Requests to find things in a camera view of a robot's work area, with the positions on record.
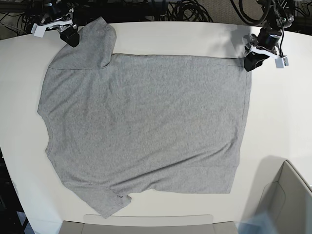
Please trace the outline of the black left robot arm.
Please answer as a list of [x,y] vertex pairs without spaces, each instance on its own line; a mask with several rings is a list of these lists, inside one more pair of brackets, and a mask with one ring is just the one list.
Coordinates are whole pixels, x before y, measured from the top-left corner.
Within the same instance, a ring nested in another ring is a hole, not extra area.
[[284,29],[292,25],[294,16],[289,12],[286,0],[262,0],[258,3],[262,5],[263,17],[259,22],[263,26],[258,35],[250,35],[245,45],[244,68],[250,72],[268,58],[275,60],[277,68],[285,68],[289,61],[282,50]]

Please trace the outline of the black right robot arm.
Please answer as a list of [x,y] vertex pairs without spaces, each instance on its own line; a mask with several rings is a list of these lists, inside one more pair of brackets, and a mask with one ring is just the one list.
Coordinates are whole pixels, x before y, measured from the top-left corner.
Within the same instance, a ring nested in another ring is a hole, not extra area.
[[39,24],[43,33],[47,29],[57,30],[61,40],[73,48],[78,46],[80,36],[73,20],[74,8],[65,0],[44,0],[43,11],[44,16]]

